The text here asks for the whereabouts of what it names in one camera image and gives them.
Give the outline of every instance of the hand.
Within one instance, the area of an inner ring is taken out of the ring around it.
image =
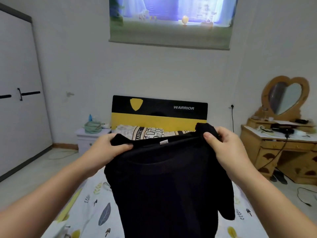
[[[209,132],[204,133],[204,138],[216,152],[217,160],[226,170],[229,178],[239,185],[249,177],[250,173],[258,171],[249,160],[242,141],[235,133],[223,127],[217,127],[216,131],[220,134],[222,142]]]
[[[112,146],[110,141],[115,136],[116,134],[108,134],[99,137],[92,147],[76,161],[77,167],[84,172],[87,178],[96,174],[115,156],[133,148],[132,144]]]

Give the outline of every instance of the yellow shield logo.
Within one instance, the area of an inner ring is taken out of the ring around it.
[[[139,98],[132,98],[132,99],[130,99],[130,103],[131,103],[131,106],[134,109],[134,111],[137,111],[137,110],[139,110],[139,108],[143,104],[143,100],[139,99]]]

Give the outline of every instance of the wooden mirror frame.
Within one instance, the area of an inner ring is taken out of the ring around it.
[[[285,82],[287,83],[287,86],[290,86],[294,83],[298,83],[301,85],[301,96],[298,99],[298,101],[288,110],[285,112],[276,115],[270,105],[270,102],[268,100],[268,96],[270,94],[271,88],[274,87],[279,82]],[[309,83],[305,78],[302,77],[295,77],[290,79],[287,76],[278,76],[273,78],[263,89],[262,92],[262,106],[264,108],[268,108],[267,115],[269,117],[273,117],[275,120],[284,120],[284,121],[292,121],[295,119],[300,119],[300,107],[305,103],[307,100],[309,94]],[[262,107],[259,108],[259,110],[255,113],[255,115],[259,114],[262,111]]]

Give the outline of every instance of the bed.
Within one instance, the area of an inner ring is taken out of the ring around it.
[[[181,135],[206,122],[207,110],[206,103],[114,96],[112,131],[133,140]],[[225,220],[219,213],[216,237],[268,237],[244,193],[234,183],[233,189],[236,218]],[[87,179],[58,220],[66,221],[60,237],[124,237],[104,169]]]

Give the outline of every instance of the white nightstand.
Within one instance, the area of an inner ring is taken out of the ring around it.
[[[79,155],[82,156],[89,148],[95,143],[95,141],[102,135],[106,135],[111,132],[110,128],[103,128],[100,133],[87,134],[84,128],[78,129],[75,134],[77,135],[77,143],[79,149]]]

